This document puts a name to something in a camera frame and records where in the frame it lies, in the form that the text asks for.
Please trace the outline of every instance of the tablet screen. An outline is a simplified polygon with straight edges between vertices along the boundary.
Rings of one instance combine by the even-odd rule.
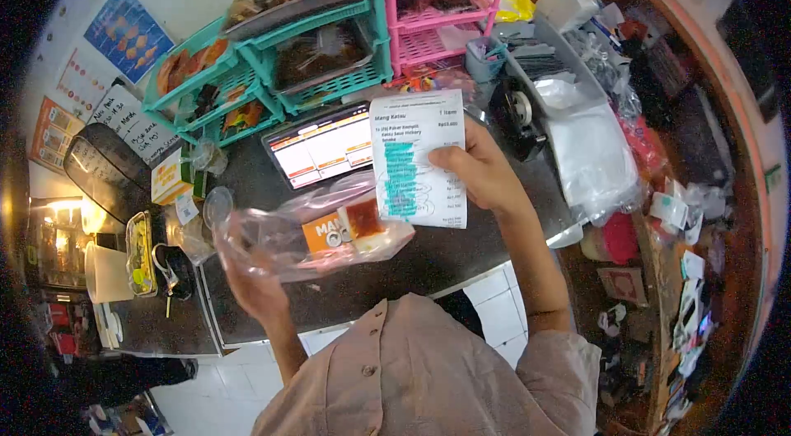
[[[292,189],[372,163],[369,105],[333,113],[267,140]]]

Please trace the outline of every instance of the poster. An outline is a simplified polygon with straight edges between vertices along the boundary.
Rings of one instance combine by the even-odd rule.
[[[179,140],[179,136],[144,114],[140,101],[123,85],[110,88],[95,108],[88,123],[97,122],[112,128],[149,166]]]
[[[138,0],[107,0],[84,37],[133,84],[173,47]]]
[[[83,121],[45,96],[35,122],[33,145],[28,158],[55,173],[65,175],[63,155],[69,149],[71,138],[84,126]]]
[[[69,98],[66,107],[70,107],[77,118],[88,119],[107,94],[117,75],[107,68],[90,59],[89,55],[80,53],[79,48],[74,48],[58,80],[57,89]]]

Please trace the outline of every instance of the white tile floor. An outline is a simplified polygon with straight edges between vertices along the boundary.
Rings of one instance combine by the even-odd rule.
[[[514,367],[528,344],[528,326],[511,263],[464,292],[481,317],[487,343]],[[345,331],[308,333],[302,344],[311,355]],[[195,380],[151,390],[176,435],[250,434],[255,417],[283,386],[269,345],[248,345],[222,359],[199,362]]]

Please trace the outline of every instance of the white bucket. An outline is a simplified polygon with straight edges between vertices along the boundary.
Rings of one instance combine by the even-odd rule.
[[[126,253],[93,242],[85,247],[85,283],[94,304],[134,298],[126,274]]]

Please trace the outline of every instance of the shirt sleeve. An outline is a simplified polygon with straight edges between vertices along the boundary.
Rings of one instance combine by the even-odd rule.
[[[517,375],[547,417],[569,436],[595,434],[601,349],[572,332],[531,335]]]

